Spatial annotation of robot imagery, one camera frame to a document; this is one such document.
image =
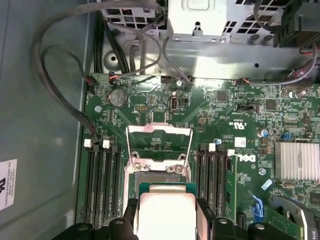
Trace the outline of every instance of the white label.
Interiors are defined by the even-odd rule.
[[[247,139],[245,137],[238,137],[234,138],[234,147],[235,148],[245,148],[247,146]]]
[[[237,157],[238,157],[240,162],[251,162],[251,163],[255,163],[256,162],[256,155],[237,154]]]
[[[272,184],[272,181],[270,179],[268,179],[262,186],[261,188],[265,191],[267,190]]]
[[[0,211],[14,204],[17,159],[0,162]]]

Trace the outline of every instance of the gray cable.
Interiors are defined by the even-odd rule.
[[[137,74],[137,73],[140,73],[140,72],[143,72],[145,71],[146,69],[158,64],[160,62],[160,59],[161,59],[161,55],[162,55],[162,52],[161,52],[161,45],[160,43],[158,42],[157,39],[155,39],[153,36],[150,36],[149,34],[147,34],[146,32],[143,32],[143,30],[137,30],[135,28],[131,28],[131,27],[127,27],[127,26],[123,26],[123,25],[120,25],[120,24],[116,24],[116,23],[110,23],[109,24],[110,26],[114,26],[115,28],[122,28],[122,29],[126,29],[126,30],[129,30],[131,32],[134,32],[135,34],[138,34],[138,35],[143,35],[143,36],[146,36],[147,38],[151,39],[152,41],[154,41],[159,49],[159,55],[158,55],[158,58],[153,62],[153,63],[150,63],[138,70],[135,70],[135,71],[131,71],[131,72],[128,72],[128,73],[123,73],[123,74],[119,74],[117,75],[118,78],[121,78],[121,77],[127,77],[127,76],[131,76],[131,75],[134,75],[134,74]]]
[[[139,46],[132,45],[129,52],[129,65],[130,71],[133,72],[136,70],[136,62],[135,62],[135,52],[139,50]]]
[[[260,6],[262,4],[262,1],[263,0],[256,0],[255,4],[254,4],[254,8],[253,8],[253,17],[254,17],[254,20],[260,25],[260,27],[262,27],[264,30],[267,30],[269,32],[273,32],[275,33],[277,30],[280,29],[280,26],[267,26],[267,25],[264,25],[260,19],[259,19],[259,9],[260,9]]]
[[[70,113],[74,118],[76,118],[89,132],[91,135],[91,140],[93,143],[98,142],[98,136],[95,131],[93,124],[90,122],[88,117],[82,112],[75,109],[61,94],[59,89],[49,78],[48,72],[45,71],[41,58],[41,44],[43,37],[47,30],[52,27],[55,23],[61,22],[70,17],[78,16],[81,14],[96,12],[104,9],[110,8],[149,8],[154,9],[158,13],[162,13],[162,7],[152,0],[144,1],[132,1],[132,0],[119,0],[119,1],[104,1],[104,2],[94,2],[76,6],[72,9],[60,12],[47,21],[45,21],[40,28],[36,31],[32,45],[31,45],[31,60],[32,66],[37,73],[40,81],[42,82],[44,88],[48,91],[52,98],[54,98],[68,113]]]
[[[169,41],[169,37],[167,37],[162,45],[162,53],[164,58],[167,60],[167,62],[180,74],[180,76],[185,80],[186,83],[191,84],[190,79],[185,75],[183,71],[180,70],[180,68],[170,59],[167,53],[167,43]]]
[[[315,65],[316,65],[316,62],[317,62],[317,56],[318,56],[318,53],[317,53],[317,45],[314,43],[312,45],[312,49],[313,49],[313,57],[312,57],[312,64],[310,66],[310,68],[308,69],[308,71],[296,78],[296,79],[292,79],[292,80],[289,80],[289,81],[283,81],[283,82],[274,82],[274,83],[270,83],[270,82],[261,82],[261,83],[255,83],[255,82],[251,82],[250,84],[251,85],[268,85],[268,86],[281,86],[281,85],[289,85],[289,84],[295,84],[299,81],[301,81],[302,79],[305,79],[306,77],[309,76],[309,74],[311,73],[311,71],[314,69]]]

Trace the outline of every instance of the label sticker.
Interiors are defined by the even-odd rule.
[[[17,159],[0,162],[0,211],[14,204]]]
[[[261,188],[265,191],[267,190],[272,184],[272,181],[270,179],[268,179],[262,186]]]
[[[247,139],[245,137],[238,137],[234,138],[234,147],[235,148],[245,148],[247,145]]]

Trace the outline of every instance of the red wire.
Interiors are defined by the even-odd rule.
[[[302,55],[313,55],[314,54],[312,51],[303,52],[302,48],[299,50],[299,53],[302,54]]]

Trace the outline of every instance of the blue connector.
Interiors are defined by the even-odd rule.
[[[257,198],[255,195],[252,194],[252,192],[248,191],[249,194],[254,198],[255,200],[255,206],[252,207],[252,213],[253,213],[253,222],[254,223],[261,223],[264,221],[264,204],[260,198]]]

